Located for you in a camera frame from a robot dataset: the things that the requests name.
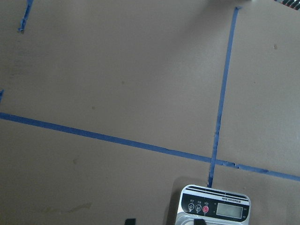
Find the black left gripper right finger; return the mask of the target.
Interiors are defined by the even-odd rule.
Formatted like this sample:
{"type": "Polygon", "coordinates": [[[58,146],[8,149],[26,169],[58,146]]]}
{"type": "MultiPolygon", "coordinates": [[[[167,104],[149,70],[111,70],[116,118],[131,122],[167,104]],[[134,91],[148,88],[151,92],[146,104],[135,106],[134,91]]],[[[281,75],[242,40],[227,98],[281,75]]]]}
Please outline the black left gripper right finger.
{"type": "Polygon", "coordinates": [[[205,225],[204,219],[194,219],[194,225],[205,225]]]}

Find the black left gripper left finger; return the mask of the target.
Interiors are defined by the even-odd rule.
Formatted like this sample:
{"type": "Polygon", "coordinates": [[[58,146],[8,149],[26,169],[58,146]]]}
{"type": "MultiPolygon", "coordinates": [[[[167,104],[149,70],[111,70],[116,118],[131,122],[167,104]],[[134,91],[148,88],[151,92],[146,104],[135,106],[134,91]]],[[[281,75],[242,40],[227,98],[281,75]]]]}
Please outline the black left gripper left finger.
{"type": "Polygon", "coordinates": [[[135,218],[127,218],[125,220],[125,225],[136,225],[136,219],[135,218]]]}

